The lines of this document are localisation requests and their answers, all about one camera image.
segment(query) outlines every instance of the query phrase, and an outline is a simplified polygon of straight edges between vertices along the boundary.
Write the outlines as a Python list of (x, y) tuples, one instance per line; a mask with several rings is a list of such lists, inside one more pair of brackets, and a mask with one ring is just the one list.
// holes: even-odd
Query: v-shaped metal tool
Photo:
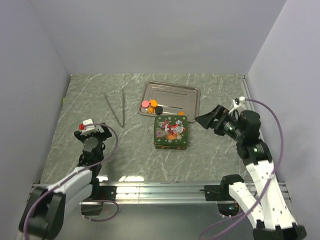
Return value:
[(111, 110), (111, 112), (112, 112), (115, 120), (116, 120), (117, 123), (119, 124), (120, 128), (123, 128), (124, 125), (125, 125), (125, 95), (124, 95), (124, 88), (123, 88), (123, 87), (121, 87), (121, 93), (122, 93), (122, 94), (121, 94), (121, 96), (122, 96), (122, 123), (119, 121), (119, 119), (118, 119), (118, 117), (117, 117), (117, 115), (116, 115), (116, 112), (115, 112), (114, 109), (111, 107), (111, 104), (110, 104), (110, 102), (109, 102), (106, 94), (104, 95), (104, 98), (105, 98), (106, 103), (108, 104), (108, 106), (109, 106), (109, 108), (110, 108), (110, 110)]

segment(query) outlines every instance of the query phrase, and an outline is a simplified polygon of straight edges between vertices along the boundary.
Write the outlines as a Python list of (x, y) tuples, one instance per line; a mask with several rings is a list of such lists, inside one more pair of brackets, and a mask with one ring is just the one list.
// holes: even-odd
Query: white wall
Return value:
[[(285, 180), (298, 221), (309, 240), (319, 239), (320, 201), (320, 1), (288, 0), (247, 76), (253, 98), (278, 114), (284, 132)], [(263, 135), (273, 158), (279, 133), (262, 111)]]
[(69, 77), (29, 2), (0, 6), (0, 239), (11, 240), (41, 176)]
[(29, 0), (69, 73), (248, 73), (286, 0)]

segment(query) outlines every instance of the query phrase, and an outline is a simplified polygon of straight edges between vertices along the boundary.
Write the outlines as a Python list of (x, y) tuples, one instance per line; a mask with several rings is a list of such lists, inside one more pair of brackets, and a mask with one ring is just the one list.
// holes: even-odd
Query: silver tray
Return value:
[[(196, 87), (149, 81), (145, 85), (141, 103), (151, 99), (156, 100), (158, 106), (163, 108), (163, 115), (177, 115), (178, 112), (184, 112), (188, 122), (195, 122), (199, 114), (200, 90)], [(138, 113), (156, 116), (155, 113), (147, 113), (141, 104)]]

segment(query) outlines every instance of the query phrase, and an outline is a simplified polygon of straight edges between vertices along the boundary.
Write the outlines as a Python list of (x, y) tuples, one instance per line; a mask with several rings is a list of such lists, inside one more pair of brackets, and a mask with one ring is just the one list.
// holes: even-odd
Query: green tin box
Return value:
[(187, 149), (188, 132), (186, 116), (156, 116), (154, 120), (154, 146), (156, 149)]

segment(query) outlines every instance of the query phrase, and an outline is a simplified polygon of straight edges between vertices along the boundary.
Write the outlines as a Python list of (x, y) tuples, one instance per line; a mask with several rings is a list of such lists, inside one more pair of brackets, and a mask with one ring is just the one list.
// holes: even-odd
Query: tabletop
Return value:
[[(41, 177), (42, 183), (55, 183), (78, 164), (83, 145), (74, 131), (83, 120), (93, 119), (115, 129), (118, 148), (103, 164), (101, 181), (219, 181), (225, 175), (250, 175), (239, 158), (236, 143), (228, 136), (217, 136), (197, 122), (188, 126), (186, 150), (155, 149), (152, 116), (138, 113), (147, 82), (163, 82), (196, 87), (200, 90), (199, 114), (218, 104), (230, 108), (232, 99), (244, 95), (237, 74), (73, 74), (58, 119), (52, 144)], [(105, 95), (122, 119), (122, 90), (125, 124), (120, 128)], [(105, 142), (105, 156), (114, 145), (114, 137)]]

